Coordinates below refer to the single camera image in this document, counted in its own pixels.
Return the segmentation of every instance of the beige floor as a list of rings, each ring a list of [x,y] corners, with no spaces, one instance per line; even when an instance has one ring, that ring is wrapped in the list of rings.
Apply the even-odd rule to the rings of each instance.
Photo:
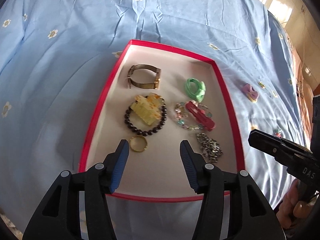
[[[260,0],[280,21],[304,63],[303,75],[314,90],[320,83],[320,31],[302,0]]]

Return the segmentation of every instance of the tray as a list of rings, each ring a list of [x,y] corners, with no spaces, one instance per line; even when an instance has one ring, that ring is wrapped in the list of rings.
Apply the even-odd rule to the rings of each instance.
[[[129,89],[127,73],[132,65],[149,64],[161,68],[158,90]],[[114,196],[149,202],[184,202],[202,199],[191,188],[180,158],[179,145],[189,140],[193,150],[201,153],[196,131],[182,129],[175,119],[175,104],[190,100],[184,82],[190,78],[204,81],[203,104],[209,107],[216,128],[205,132],[217,140],[223,151],[217,166],[229,172],[244,169],[241,137],[225,82],[215,62],[207,57],[164,44],[131,40],[114,66],[97,102],[86,135],[79,172],[102,162],[114,152],[121,139],[128,141],[132,133],[124,124],[124,114],[136,95],[150,92],[161,95],[167,104],[168,120],[158,133],[147,136],[148,149],[142,153],[130,150],[119,188]],[[137,82],[153,82],[150,71],[136,70]],[[132,123],[147,127],[137,118]]]

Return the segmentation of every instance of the hair tie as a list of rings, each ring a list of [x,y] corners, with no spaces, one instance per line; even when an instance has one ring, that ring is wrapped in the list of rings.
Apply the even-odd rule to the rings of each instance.
[[[191,83],[194,83],[196,85],[196,91],[194,91],[194,88],[191,87]],[[186,93],[188,97],[190,97],[193,100],[198,101],[199,103],[203,100],[204,94],[205,94],[205,85],[203,81],[199,81],[195,78],[189,78],[187,79],[184,88],[186,90]]]

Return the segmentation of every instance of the silver screw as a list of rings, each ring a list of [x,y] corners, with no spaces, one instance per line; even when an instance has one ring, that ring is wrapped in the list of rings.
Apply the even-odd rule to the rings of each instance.
[[[103,163],[97,163],[97,164],[95,165],[95,168],[96,168],[97,170],[101,170],[101,169],[104,168],[104,165],[103,165]]]
[[[67,177],[67,176],[69,176],[69,171],[63,171],[63,172],[61,172],[61,177]]]
[[[214,168],[214,166],[211,164],[211,163],[207,163],[205,166],[204,166],[207,170],[212,170]]]
[[[249,173],[245,170],[242,170],[242,171],[240,171],[240,175],[246,177],[249,175]]]

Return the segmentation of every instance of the gold bangle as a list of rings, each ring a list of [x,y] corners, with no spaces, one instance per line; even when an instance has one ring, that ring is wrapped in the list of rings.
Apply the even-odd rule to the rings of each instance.
[[[137,150],[137,149],[135,149],[134,147],[132,147],[132,141],[133,141],[134,139],[136,139],[136,138],[142,138],[142,139],[145,141],[146,146],[144,147],[143,150]],[[143,151],[145,151],[145,150],[148,148],[147,139],[146,139],[144,136],[142,136],[142,135],[133,136],[133,137],[130,139],[129,145],[130,145],[131,150],[133,150],[134,152],[143,152]]]

